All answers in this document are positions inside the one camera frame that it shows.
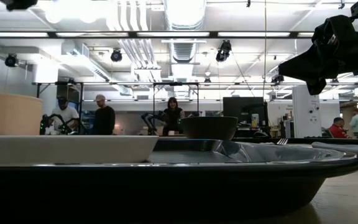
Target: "man in red shirt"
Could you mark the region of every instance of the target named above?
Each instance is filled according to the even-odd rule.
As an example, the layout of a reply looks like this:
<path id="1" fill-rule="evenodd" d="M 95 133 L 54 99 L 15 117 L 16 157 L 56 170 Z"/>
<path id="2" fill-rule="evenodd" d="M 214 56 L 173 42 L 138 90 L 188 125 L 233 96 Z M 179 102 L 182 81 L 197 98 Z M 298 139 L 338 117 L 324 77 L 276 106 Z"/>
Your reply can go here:
<path id="1" fill-rule="evenodd" d="M 333 134 L 334 138 L 351 138 L 348 136 L 343 130 L 343 126 L 345 125 L 345 121 L 342 118 L 335 118 L 333 125 L 329 128 L 331 134 Z"/>

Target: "tan cylindrical container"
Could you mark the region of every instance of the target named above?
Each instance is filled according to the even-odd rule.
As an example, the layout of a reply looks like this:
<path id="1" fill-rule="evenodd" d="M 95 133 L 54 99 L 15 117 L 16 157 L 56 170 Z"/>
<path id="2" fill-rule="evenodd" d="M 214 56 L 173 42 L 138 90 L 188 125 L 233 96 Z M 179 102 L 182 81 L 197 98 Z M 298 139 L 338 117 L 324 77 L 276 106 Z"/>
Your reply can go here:
<path id="1" fill-rule="evenodd" d="M 39 135 L 42 100 L 0 94 L 0 135 Z"/>

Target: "white rectangular dish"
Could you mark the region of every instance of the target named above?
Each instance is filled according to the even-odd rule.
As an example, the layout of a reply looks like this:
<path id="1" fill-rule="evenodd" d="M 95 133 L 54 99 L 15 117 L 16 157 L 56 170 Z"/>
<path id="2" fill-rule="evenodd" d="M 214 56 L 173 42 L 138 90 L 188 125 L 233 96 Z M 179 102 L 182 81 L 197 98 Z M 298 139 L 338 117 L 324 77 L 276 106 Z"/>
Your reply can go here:
<path id="1" fill-rule="evenodd" d="M 158 136 L 0 136 L 0 165 L 142 162 Z"/>

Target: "white pillar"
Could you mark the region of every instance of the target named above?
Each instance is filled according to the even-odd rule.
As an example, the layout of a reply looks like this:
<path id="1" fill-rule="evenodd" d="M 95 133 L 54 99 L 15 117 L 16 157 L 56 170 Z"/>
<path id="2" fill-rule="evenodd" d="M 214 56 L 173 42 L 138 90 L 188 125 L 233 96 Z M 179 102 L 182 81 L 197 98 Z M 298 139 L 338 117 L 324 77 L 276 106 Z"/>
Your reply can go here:
<path id="1" fill-rule="evenodd" d="M 320 99 L 311 96 L 306 85 L 292 89 L 294 134 L 296 138 L 321 136 Z"/>
<path id="2" fill-rule="evenodd" d="M 56 82 L 58 80 L 58 65 L 52 62 L 40 63 L 33 66 L 34 82 L 46 83 Z M 40 94 L 40 99 L 43 101 L 44 114 L 51 115 L 52 110 L 56 107 L 57 100 L 57 86 L 50 85 Z"/>

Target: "cap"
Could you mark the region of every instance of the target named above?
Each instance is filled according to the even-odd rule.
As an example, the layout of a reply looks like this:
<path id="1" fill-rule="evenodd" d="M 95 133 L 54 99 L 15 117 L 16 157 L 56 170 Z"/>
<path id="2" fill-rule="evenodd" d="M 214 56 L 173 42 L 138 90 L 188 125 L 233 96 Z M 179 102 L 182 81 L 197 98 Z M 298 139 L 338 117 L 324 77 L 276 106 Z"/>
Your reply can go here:
<path id="1" fill-rule="evenodd" d="M 59 103 L 66 103 L 68 100 L 67 100 L 67 98 L 66 98 L 65 96 L 59 96 L 59 97 L 57 98 L 57 101 L 58 101 Z"/>
<path id="2" fill-rule="evenodd" d="M 106 100 L 106 97 L 104 97 L 102 94 L 99 94 L 96 96 L 96 101 Z"/>

